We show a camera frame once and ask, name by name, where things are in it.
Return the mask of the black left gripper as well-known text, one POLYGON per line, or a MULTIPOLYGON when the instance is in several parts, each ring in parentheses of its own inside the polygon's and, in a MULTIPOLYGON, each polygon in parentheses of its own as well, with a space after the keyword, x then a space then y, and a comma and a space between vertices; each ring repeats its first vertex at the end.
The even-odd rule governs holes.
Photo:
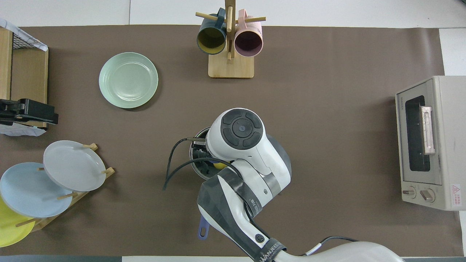
POLYGON ((31 99, 25 99, 24 103, 13 100, 0 100, 0 124, 12 126, 13 122, 43 122, 47 124, 58 124, 59 115, 55 114, 54 106, 41 103, 31 99), (29 115, 52 115, 45 118, 29 115))

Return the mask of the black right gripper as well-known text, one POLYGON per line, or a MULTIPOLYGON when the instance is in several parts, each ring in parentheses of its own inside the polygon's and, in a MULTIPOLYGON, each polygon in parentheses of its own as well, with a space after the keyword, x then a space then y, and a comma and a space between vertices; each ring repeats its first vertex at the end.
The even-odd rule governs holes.
POLYGON ((194 141, 193 142, 193 159, 209 158, 211 153, 208 151, 205 141, 194 141))

